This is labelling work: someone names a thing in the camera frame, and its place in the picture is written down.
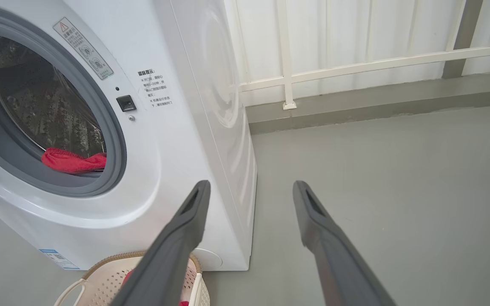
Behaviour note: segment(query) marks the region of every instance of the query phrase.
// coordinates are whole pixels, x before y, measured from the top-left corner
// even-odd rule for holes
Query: white railing
[[[329,59],[329,54],[331,54],[330,52],[331,32],[330,32],[329,25],[330,25],[330,20],[332,19],[332,5],[333,5],[332,1],[333,0],[326,0],[327,59],[325,62],[327,63],[327,68],[321,70],[303,72],[299,74],[292,74],[292,62],[290,57],[291,50],[290,50],[290,43],[289,43],[289,36],[288,36],[288,17],[287,17],[286,0],[276,0],[277,14],[278,14],[279,43],[280,43],[281,60],[282,60],[282,76],[269,78],[269,79],[262,79],[258,81],[251,81],[248,64],[247,62],[245,62],[244,66],[245,66],[246,82],[242,83],[239,86],[239,91],[253,91],[255,89],[283,85],[285,89],[285,102],[283,105],[283,109],[291,110],[292,108],[296,108],[296,104],[294,103],[293,93],[292,93],[292,84],[294,83],[335,77],[335,76],[350,75],[350,74],[356,74],[356,73],[366,72],[366,71],[382,70],[387,68],[397,68],[403,66],[428,64],[432,62],[445,62],[448,60],[458,60],[458,59],[462,60],[466,58],[490,56],[490,39],[489,39],[488,46],[486,47],[465,48],[459,50],[453,49],[453,46],[455,45],[455,40],[457,39],[457,32],[459,31],[459,26],[461,24],[461,19],[464,12],[464,6],[466,0],[461,0],[459,4],[459,10],[456,11],[455,16],[453,17],[451,33],[449,35],[449,39],[447,40],[446,50],[443,52],[434,52],[429,54],[418,54],[418,55],[411,56],[411,48],[414,43],[414,40],[416,39],[416,16],[418,14],[418,9],[420,8],[420,2],[422,1],[422,0],[414,0],[413,15],[412,15],[412,21],[410,25],[410,32],[409,32],[407,52],[406,52],[407,56],[371,61],[370,60],[371,46],[372,46],[371,27],[373,26],[373,18],[375,16],[373,12],[375,11],[376,5],[380,1],[370,0],[370,7],[368,13],[368,26],[366,32],[365,62],[345,65],[345,66],[330,67],[330,63],[332,61]],[[245,54],[245,47],[244,47],[245,43],[243,41],[243,34],[241,30],[241,20],[239,19],[240,18],[239,9],[235,1],[234,1],[234,14],[235,16],[237,16],[239,46],[241,48],[241,51],[246,61],[247,56]]]

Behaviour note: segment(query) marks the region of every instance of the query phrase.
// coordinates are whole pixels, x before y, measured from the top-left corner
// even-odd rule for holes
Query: laundry basket
[[[74,306],[109,306],[120,290],[124,277],[137,266],[144,254],[145,252],[127,252],[103,259],[89,269],[83,278],[62,292],[54,306],[61,306],[70,292],[78,286],[82,286],[82,290]],[[202,279],[202,268],[194,255],[190,255],[188,260],[181,293],[181,300],[188,299],[190,306],[210,305],[209,292]]]

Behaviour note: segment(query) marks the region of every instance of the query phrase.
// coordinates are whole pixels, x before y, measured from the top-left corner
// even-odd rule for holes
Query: gray floor
[[[313,188],[399,305],[490,305],[490,107],[253,136],[247,272],[208,272],[212,306],[321,305],[294,180]],[[0,221],[0,305],[52,305],[63,271]]]

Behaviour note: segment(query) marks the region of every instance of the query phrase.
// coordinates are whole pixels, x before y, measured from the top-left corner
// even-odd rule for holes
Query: instruction label
[[[161,70],[145,69],[137,72],[140,87],[146,95],[149,108],[158,108],[173,104],[167,80]]]
[[[66,270],[80,270],[79,267],[75,266],[73,263],[68,261],[62,254],[56,252],[56,250],[50,249],[39,249],[43,252],[49,259],[52,259],[58,266]]]
[[[62,18],[52,28],[77,51],[80,57],[96,72],[97,76],[106,79],[113,74],[111,67],[67,18]]]

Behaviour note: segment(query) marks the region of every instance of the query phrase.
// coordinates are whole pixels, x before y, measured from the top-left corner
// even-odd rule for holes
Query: white washing machine
[[[0,0],[0,218],[64,269],[145,250],[200,180],[205,270],[247,270],[256,161],[222,0]],[[106,153],[66,174],[47,147]]]

